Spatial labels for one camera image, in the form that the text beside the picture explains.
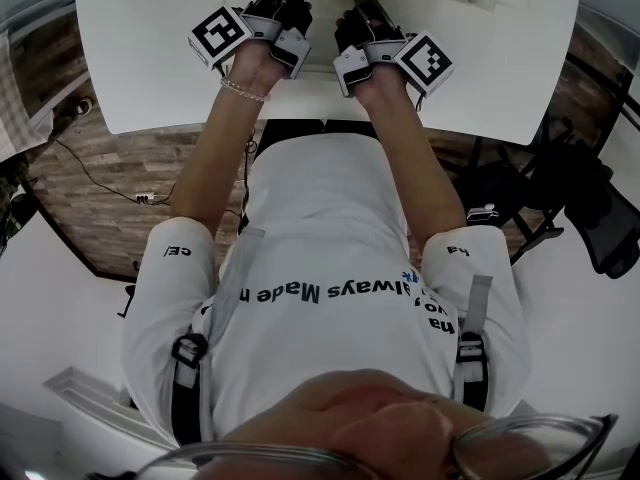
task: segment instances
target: glasses frame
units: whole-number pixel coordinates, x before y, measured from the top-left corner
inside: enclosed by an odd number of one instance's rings
[[[583,477],[589,466],[591,466],[596,455],[602,448],[611,429],[618,420],[616,414],[598,416],[592,418],[572,418],[557,414],[537,414],[534,416],[516,416],[492,420],[487,423],[475,426],[460,436],[451,445],[451,456],[460,480],[476,480],[477,476],[464,465],[464,460],[456,453],[456,443],[465,439],[477,437],[478,435],[490,434],[492,432],[502,432],[509,429],[519,428],[524,425],[533,426],[536,424],[551,424],[563,429],[573,430],[577,433],[589,437],[584,446],[572,457],[542,474],[533,475],[523,480],[558,480],[563,475],[571,472],[585,458],[588,457],[584,466],[574,478],[579,480]],[[216,457],[246,457],[253,459],[266,459],[274,462],[300,463],[307,465],[337,466],[348,470],[354,470],[369,476],[370,480],[381,480],[382,477],[369,466],[339,453],[319,450],[316,448],[305,448],[299,446],[280,446],[253,443],[234,443],[232,441],[196,443],[183,446],[177,450],[172,450],[157,459],[151,461],[140,469],[134,480],[140,480],[142,475],[155,466],[161,466],[172,459],[180,459],[185,455],[190,455],[192,464],[199,467],[211,461],[198,460],[198,455],[215,455]]]
[[[583,460],[589,457],[574,478],[574,480],[580,480],[595,460],[602,445],[604,445],[604,442],[607,440],[611,429],[613,429],[613,426],[616,424],[616,421],[618,421],[617,414],[593,416],[591,418],[573,418],[559,414],[536,414],[532,416],[515,416],[492,420],[470,428],[454,440],[451,446],[453,461],[463,479],[476,480],[477,476],[464,466],[464,459],[460,454],[456,453],[456,443],[472,437],[478,437],[478,435],[482,436],[483,434],[491,434],[493,432],[504,432],[523,426],[532,427],[534,425],[546,424],[562,428],[563,430],[573,430],[576,433],[587,436],[587,442],[572,457],[558,464],[556,467],[522,480],[557,480],[571,472]]]

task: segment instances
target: black strap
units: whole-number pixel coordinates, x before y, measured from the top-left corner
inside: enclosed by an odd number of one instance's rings
[[[193,388],[173,382],[171,428],[180,446],[202,441],[200,437],[200,373]]]
[[[176,359],[171,395],[171,428],[181,446],[202,441],[200,435],[200,359],[209,344],[202,334],[180,336],[173,344],[171,355]],[[195,371],[191,386],[179,382],[181,368]]]
[[[464,405],[468,405],[469,407],[473,407],[478,411],[484,412],[484,409],[487,405],[488,393],[489,393],[489,365],[487,360],[487,352],[484,348],[484,340],[482,339],[482,335],[476,334],[474,332],[465,332],[462,335],[463,342],[475,342],[479,345],[474,346],[473,348],[480,351],[479,355],[476,356],[462,356],[461,351],[458,351],[458,356],[456,357],[457,363],[472,363],[472,362],[480,362],[482,363],[482,380],[477,382],[465,382],[464,383],[464,396],[463,403]]]

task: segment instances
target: black chair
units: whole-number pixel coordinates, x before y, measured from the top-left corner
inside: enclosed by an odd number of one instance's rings
[[[122,313],[116,313],[116,315],[121,316],[122,318],[127,318],[127,313],[129,312],[129,306],[131,305],[131,301],[133,300],[133,296],[136,294],[136,285],[130,284],[124,287],[124,291],[127,292],[129,296],[129,300],[127,301],[127,305],[124,308]]]
[[[536,158],[534,191],[582,237],[594,270],[618,279],[640,259],[640,212],[611,184],[613,171],[582,141],[552,144]]]
[[[558,139],[565,140],[570,132],[569,127]],[[546,144],[548,140],[543,137],[541,142]],[[562,234],[564,229],[553,225],[550,208],[526,176],[535,164],[530,162],[525,170],[518,171],[511,163],[506,148],[499,145],[497,151],[500,160],[478,167],[482,146],[482,137],[476,137],[471,157],[464,167],[439,159],[445,169],[458,175],[453,186],[464,206],[468,224],[502,227],[513,219],[526,240],[521,247],[522,252]],[[525,207],[541,210],[544,214],[543,225],[535,233],[520,216],[519,212]]]

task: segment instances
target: beaded bracelet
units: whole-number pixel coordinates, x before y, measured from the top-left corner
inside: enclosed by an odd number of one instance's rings
[[[265,101],[269,101],[268,94],[266,96],[257,96],[255,94],[251,94],[250,92],[247,92],[244,87],[240,87],[239,85],[236,85],[233,82],[229,81],[226,76],[220,79],[220,85],[225,89],[229,89],[230,91],[251,100],[260,101],[262,103],[264,103]]]

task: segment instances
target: white table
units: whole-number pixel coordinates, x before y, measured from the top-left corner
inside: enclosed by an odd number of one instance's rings
[[[112,133],[205,121],[219,76],[186,37],[221,1],[76,0],[89,71]],[[331,21],[348,0],[310,1],[312,28],[318,37],[332,36]],[[562,69],[578,0],[533,0],[528,11],[494,12],[452,0],[381,1],[404,30],[428,30],[455,63],[451,78],[423,104],[425,126],[531,142]],[[366,119],[327,75],[280,82],[260,117]]]

